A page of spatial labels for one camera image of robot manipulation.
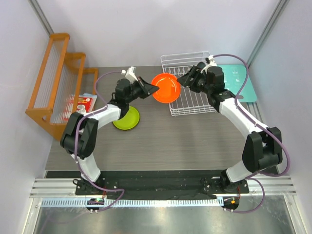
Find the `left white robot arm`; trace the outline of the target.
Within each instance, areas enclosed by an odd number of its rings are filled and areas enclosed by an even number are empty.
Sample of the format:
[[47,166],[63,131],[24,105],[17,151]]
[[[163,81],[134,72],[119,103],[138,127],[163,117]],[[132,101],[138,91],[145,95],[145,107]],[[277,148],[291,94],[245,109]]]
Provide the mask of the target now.
[[86,114],[74,112],[70,115],[60,140],[60,145],[72,156],[92,194],[102,191],[123,192],[123,189],[105,189],[104,179],[94,158],[98,130],[113,121],[125,117],[129,104],[137,98],[145,99],[159,90],[141,77],[130,82],[126,78],[117,81],[111,100],[102,108]]

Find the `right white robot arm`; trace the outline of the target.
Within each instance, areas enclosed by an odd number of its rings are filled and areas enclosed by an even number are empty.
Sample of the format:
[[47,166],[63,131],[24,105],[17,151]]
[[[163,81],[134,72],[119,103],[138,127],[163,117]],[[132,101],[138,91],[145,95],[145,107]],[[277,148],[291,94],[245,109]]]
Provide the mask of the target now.
[[203,92],[208,103],[225,116],[243,135],[242,159],[222,171],[220,187],[230,193],[245,178],[282,162],[281,132],[258,121],[238,102],[235,94],[225,88],[224,73],[219,66],[194,65],[177,81],[196,93]]

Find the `lime green plate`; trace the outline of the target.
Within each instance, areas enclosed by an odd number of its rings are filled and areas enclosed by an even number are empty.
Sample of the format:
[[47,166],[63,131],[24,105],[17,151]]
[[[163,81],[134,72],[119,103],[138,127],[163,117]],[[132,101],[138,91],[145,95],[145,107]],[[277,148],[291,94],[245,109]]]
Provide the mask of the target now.
[[139,111],[135,107],[130,106],[127,114],[120,120],[113,121],[113,125],[119,130],[128,131],[135,128],[139,121]]

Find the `orange plate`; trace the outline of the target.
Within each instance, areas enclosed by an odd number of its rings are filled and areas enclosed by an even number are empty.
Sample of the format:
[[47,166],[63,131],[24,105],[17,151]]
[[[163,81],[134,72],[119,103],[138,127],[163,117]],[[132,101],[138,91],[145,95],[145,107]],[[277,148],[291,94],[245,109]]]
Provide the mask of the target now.
[[181,85],[177,82],[176,76],[168,73],[162,73],[155,76],[152,85],[159,89],[153,93],[153,98],[164,104],[176,101],[181,93]]

